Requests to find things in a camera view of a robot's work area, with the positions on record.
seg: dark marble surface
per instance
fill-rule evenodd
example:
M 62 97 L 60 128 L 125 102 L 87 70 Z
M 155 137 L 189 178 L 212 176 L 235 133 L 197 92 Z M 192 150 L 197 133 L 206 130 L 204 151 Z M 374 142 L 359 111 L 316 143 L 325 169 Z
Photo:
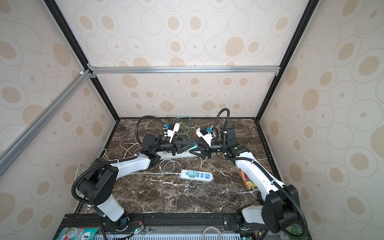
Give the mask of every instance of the dark marble surface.
M 121 120 L 106 152 L 108 159 L 120 159 L 124 156 L 125 150 L 120 147 L 121 142 L 136 142 L 134 133 L 136 121 L 136 119 Z M 172 122 L 172 119 L 164 119 L 164 122 Z M 197 128 L 211 126 L 213 122 L 214 119 L 193 119 L 195 130 L 192 131 L 191 138 L 197 139 L 195 134 Z M 256 159 L 272 172 L 254 121 L 230 119 L 229 123 L 235 124 L 238 142 L 245 144 Z M 160 123 L 156 120 L 144 120 L 140 124 L 139 136 L 142 138 L 146 132 L 157 134 L 160 127 Z M 132 144 L 122 146 L 127 149 Z M 140 151 L 138 148 L 136 145 L 129 151 L 134 154 Z M 202 166 L 198 157 L 177 161 L 183 169 L 211 172 L 215 179 L 207 183 L 178 179 L 177 175 L 134 174 L 118 179 L 113 195 L 129 213 L 227 213 L 236 212 L 238 208 L 248 204 L 258 205 L 257 190 L 247 192 L 237 167 L 230 161 L 223 160 L 216 154 L 213 154 L 211 159 L 205 160 Z M 179 168 L 177 164 L 175 172 L 179 172 Z M 159 164 L 142 172 L 160 172 Z M 94 213 L 94 210 L 82 206 L 80 213 Z

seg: snack package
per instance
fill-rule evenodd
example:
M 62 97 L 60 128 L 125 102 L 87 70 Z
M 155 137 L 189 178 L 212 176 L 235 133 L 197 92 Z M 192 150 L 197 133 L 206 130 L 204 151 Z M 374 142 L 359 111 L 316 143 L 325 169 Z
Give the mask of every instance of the snack package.
M 97 228 L 64 228 L 56 240 L 93 240 Z
M 245 187 L 247 188 L 247 190 L 252 190 L 253 188 L 256 187 L 256 185 L 252 182 L 252 180 L 247 176 L 247 174 L 245 174 L 245 172 L 243 172 L 243 170 L 241 169 L 238 169 L 237 170 L 241 176 L 241 179 L 243 180 L 243 183 L 245 185 Z

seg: enclosure wall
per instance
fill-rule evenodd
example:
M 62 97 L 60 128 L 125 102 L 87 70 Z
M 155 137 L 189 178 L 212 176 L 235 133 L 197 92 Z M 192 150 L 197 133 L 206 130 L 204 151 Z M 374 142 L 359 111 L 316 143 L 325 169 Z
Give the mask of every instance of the enclosure wall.
M 279 65 L 307 2 L 57 1 L 99 67 Z
M 82 67 L 39 1 L 2 1 L 0 25 L 1 154 Z
M 322 1 L 260 121 L 315 240 L 384 233 L 383 9 Z
M 0 238 L 51 240 L 77 205 L 77 167 L 98 157 L 114 124 L 86 80 L 0 177 Z
M 98 74 L 120 117 L 255 117 L 275 73 Z

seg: white power strip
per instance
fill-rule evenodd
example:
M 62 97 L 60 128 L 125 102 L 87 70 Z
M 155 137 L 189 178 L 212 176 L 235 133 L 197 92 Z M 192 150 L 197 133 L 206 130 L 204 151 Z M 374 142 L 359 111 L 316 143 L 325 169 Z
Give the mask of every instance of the white power strip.
M 181 170 L 181 179 L 195 180 L 201 182 L 212 182 L 215 178 L 210 172 L 201 172 L 195 170 Z

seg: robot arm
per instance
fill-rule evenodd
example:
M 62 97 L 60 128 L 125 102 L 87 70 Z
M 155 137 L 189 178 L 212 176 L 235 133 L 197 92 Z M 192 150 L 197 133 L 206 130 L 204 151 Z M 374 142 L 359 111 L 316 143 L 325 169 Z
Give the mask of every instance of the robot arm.
M 199 147 L 191 149 L 190 153 L 199 157 L 211 158 L 213 152 L 221 151 L 226 159 L 232 161 L 238 168 L 243 170 L 257 186 L 261 195 L 260 201 L 263 205 L 251 205 L 243 208 L 239 225 L 247 228 L 252 223 L 259 223 L 266 225 L 273 233 L 281 230 L 287 233 L 285 228 L 293 223 L 297 223 L 300 216 L 305 227 L 303 228 L 303 234 L 297 239 L 305 238 L 308 228 L 305 217 L 300 210 L 296 188 L 293 185 L 286 186 L 283 182 L 276 179 L 256 160 L 246 146 L 238 143 L 234 125 L 227 127 L 225 122 L 224 127 L 220 128 L 221 140 L 212 137 L 212 129 L 214 128 L 215 125 L 204 131 L 200 129 L 196 131 L 196 134 L 203 141 Z
M 104 158 L 97 158 L 90 169 L 102 163 L 105 163 L 105 166 L 88 172 L 78 181 L 76 188 L 90 201 L 90 206 L 101 216 L 107 216 L 117 230 L 123 230 L 127 226 L 127 213 L 112 194 L 116 180 L 155 166 L 160 159 L 157 155 L 159 151 L 169 151 L 175 155 L 195 146 L 193 140 L 177 135 L 179 123 L 167 124 L 164 127 L 165 141 L 162 141 L 162 136 L 145 134 L 140 142 L 142 150 L 137 158 L 129 161 L 122 159 L 121 162 L 112 164 L 107 164 Z
M 97 158 L 91 165 L 95 166 L 107 162 L 104 158 Z M 92 203 L 92 207 L 101 216 L 107 216 L 117 230 L 127 226 L 127 213 L 112 194 L 117 179 L 130 173 L 145 170 L 151 160 L 139 153 L 136 159 L 108 164 L 103 169 L 87 173 L 77 185 L 78 190 Z

